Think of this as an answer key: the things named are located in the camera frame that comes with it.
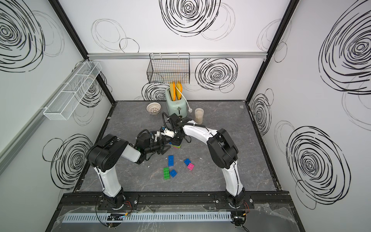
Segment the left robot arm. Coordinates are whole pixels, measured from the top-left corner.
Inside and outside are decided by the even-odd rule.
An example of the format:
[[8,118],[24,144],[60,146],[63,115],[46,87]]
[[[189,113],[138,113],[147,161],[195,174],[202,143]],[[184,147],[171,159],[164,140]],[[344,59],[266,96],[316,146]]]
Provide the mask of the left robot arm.
[[88,150],[86,159],[98,174],[104,198],[113,209],[122,208],[125,202],[116,172],[118,160],[141,164],[154,154],[165,154],[171,148],[169,142],[159,131],[145,129],[136,136],[135,144],[108,134]]

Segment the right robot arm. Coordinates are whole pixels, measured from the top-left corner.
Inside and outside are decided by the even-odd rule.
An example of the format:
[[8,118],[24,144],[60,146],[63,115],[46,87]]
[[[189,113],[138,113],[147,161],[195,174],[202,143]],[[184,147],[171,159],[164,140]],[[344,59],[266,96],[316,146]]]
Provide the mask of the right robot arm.
[[243,204],[245,189],[238,172],[239,150],[225,129],[214,130],[198,124],[190,118],[181,118],[177,114],[161,114],[164,132],[169,143],[179,148],[185,137],[197,139],[207,145],[212,161],[221,168],[226,182],[226,192],[231,207],[238,208]]

